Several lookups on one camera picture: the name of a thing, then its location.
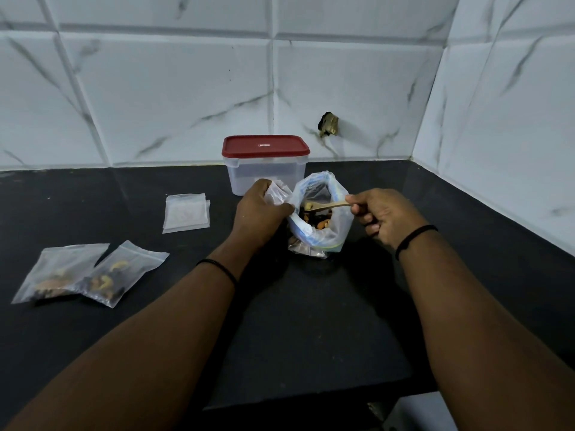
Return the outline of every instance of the container body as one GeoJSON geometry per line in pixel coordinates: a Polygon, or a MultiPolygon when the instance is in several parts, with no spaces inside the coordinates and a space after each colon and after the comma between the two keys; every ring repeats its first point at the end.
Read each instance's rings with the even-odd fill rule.
{"type": "Polygon", "coordinates": [[[234,195],[244,195],[260,178],[282,180],[293,190],[303,180],[308,156],[255,157],[253,159],[229,159],[224,157],[228,167],[229,182],[234,195]]]}

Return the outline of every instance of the plastic container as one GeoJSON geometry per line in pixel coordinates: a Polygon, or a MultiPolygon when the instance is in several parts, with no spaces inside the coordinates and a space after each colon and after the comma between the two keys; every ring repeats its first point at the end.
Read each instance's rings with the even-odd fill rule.
{"type": "Polygon", "coordinates": [[[260,178],[282,180],[293,190],[304,178],[309,147],[299,136],[229,136],[221,150],[234,195],[244,195],[260,178]]]}

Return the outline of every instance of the red lid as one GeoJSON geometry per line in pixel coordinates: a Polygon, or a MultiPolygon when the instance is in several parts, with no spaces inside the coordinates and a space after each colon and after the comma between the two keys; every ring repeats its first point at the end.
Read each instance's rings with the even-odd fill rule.
{"type": "Polygon", "coordinates": [[[299,136],[264,134],[262,136],[228,136],[221,155],[228,159],[255,157],[307,156],[309,147],[299,136]]]}

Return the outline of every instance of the wooden spoon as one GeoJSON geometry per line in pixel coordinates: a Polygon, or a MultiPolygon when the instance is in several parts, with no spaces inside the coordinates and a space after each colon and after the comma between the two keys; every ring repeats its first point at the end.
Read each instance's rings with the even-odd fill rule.
{"type": "Polygon", "coordinates": [[[338,202],[328,203],[328,204],[321,204],[321,203],[315,203],[313,201],[307,201],[306,204],[308,207],[309,207],[309,204],[312,204],[312,206],[307,210],[304,210],[304,206],[301,206],[301,212],[302,213],[313,213],[315,211],[334,209],[335,207],[346,207],[346,206],[350,207],[352,205],[346,201],[338,201],[338,202]]]}

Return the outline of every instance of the black hair tie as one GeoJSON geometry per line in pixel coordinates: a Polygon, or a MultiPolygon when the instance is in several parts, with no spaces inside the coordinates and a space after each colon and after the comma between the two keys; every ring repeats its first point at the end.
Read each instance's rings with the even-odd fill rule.
{"type": "Polygon", "coordinates": [[[234,283],[234,289],[237,290],[238,281],[236,280],[234,275],[224,265],[222,265],[219,261],[215,261],[212,259],[202,259],[202,260],[198,261],[198,263],[196,263],[196,266],[198,266],[198,264],[200,264],[200,263],[209,263],[209,264],[212,264],[214,266],[219,267],[221,269],[221,271],[228,276],[228,278],[231,280],[231,282],[234,283]]]}
{"type": "Polygon", "coordinates": [[[415,239],[421,233],[425,233],[426,231],[429,231],[429,230],[439,231],[439,230],[437,230],[437,227],[435,225],[428,224],[428,225],[424,225],[423,227],[420,227],[417,230],[413,231],[412,233],[408,234],[408,236],[405,239],[403,239],[403,241],[397,246],[396,260],[399,261],[399,253],[401,251],[403,251],[404,249],[407,249],[407,247],[409,246],[409,243],[413,239],[415,239]]]}

